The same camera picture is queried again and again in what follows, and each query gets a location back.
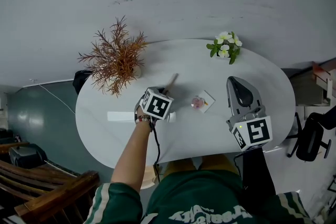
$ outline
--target wooden stick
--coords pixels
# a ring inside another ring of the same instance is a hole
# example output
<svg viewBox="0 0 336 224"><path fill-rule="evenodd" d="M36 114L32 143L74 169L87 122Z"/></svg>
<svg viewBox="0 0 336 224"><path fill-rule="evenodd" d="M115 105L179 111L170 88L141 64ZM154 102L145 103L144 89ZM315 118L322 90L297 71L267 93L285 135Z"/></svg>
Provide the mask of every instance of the wooden stick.
<svg viewBox="0 0 336 224"><path fill-rule="evenodd" d="M175 83L178 75L179 75L178 73L173 74L172 78L170 79L170 81L168 82L167 86L164 88L164 90L162 92L164 95L167 95L167 93L169 92L169 90L174 86L174 83Z"/></svg>

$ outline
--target gray wall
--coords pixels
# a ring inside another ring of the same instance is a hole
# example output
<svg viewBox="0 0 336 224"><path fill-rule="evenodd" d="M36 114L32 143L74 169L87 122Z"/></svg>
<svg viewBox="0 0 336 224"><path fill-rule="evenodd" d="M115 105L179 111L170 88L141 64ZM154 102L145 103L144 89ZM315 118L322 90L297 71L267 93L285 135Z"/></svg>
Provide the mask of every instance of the gray wall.
<svg viewBox="0 0 336 224"><path fill-rule="evenodd" d="M0 109L5 109L7 106L7 94L17 92L20 88L0 85ZM4 112L0 112L0 118L4 117Z"/></svg>
<svg viewBox="0 0 336 224"><path fill-rule="evenodd" d="M336 55L335 0L0 0L0 83L73 78L78 52L123 15L148 41L233 30L280 67Z"/></svg>

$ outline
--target white box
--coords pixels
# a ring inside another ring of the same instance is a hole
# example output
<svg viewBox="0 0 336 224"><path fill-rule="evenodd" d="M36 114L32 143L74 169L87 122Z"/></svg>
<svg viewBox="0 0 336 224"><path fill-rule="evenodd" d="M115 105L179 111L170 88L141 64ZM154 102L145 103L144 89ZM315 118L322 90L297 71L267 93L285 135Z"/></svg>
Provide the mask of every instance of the white box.
<svg viewBox="0 0 336 224"><path fill-rule="evenodd" d="M159 93L158 90L148 88L140 106L144 113L164 120L173 101L173 98Z"/></svg>
<svg viewBox="0 0 336 224"><path fill-rule="evenodd" d="M262 147L273 139L270 116L237 122L231 132L241 151Z"/></svg>

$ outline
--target potted plant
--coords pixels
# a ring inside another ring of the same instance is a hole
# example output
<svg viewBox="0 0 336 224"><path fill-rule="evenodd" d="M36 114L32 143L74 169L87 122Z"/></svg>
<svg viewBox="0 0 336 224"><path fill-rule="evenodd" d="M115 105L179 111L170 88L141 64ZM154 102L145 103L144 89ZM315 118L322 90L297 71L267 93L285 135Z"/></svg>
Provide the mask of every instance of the potted plant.
<svg viewBox="0 0 336 224"><path fill-rule="evenodd" d="M242 42L239 40L238 36L231 32L221 32L213 44L207 44L206 47L211 50L210 57L216 55L221 58L230 59L229 64L232 65L237 56L240 53L240 47Z"/></svg>
<svg viewBox="0 0 336 224"><path fill-rule="evenodd" d="M117 97L124 86L139 77L140 66L143 65L139 54L146 47L143 33L129 37L124 21L122 17L111 26L111 40L106 38L104 29L98 31L99 41L92 42L92 52L79 54L79 62L88 62L86 68L92 71L94 84L103 92L108 91Z"/></svg>

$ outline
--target white oval table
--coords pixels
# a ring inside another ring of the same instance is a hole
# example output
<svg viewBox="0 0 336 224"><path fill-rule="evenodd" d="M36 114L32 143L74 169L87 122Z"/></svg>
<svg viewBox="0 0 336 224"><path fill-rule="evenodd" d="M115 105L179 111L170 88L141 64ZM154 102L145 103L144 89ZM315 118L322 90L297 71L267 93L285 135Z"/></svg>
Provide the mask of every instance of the white oval table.
<svg viewBox="0 0 336 224"><path fill-rule="evenodd" d="M114 168L135 123L108 121L108 112L133 112L147 87L165 86L173 73L179 74L171 90L176 121L158 121L156 125L161 149L159 163L240 151L226 124L231 117L226 92L229 76L245 79L259 90L273 131L273 140L264 149L279 145L288 135L295 114L295 97L288 78L275 64L244 48L233 65L222 58L210 58L206 44L211 42L181 39L149 44L142 55L142 76L123 89L119 98L103 94L92 85L90 77L78 96L76 123L91 155ZM192 98L203 90L215 99L204 114L191 107ZM154 164L157 152L151 135L146 165Z"/></svg>

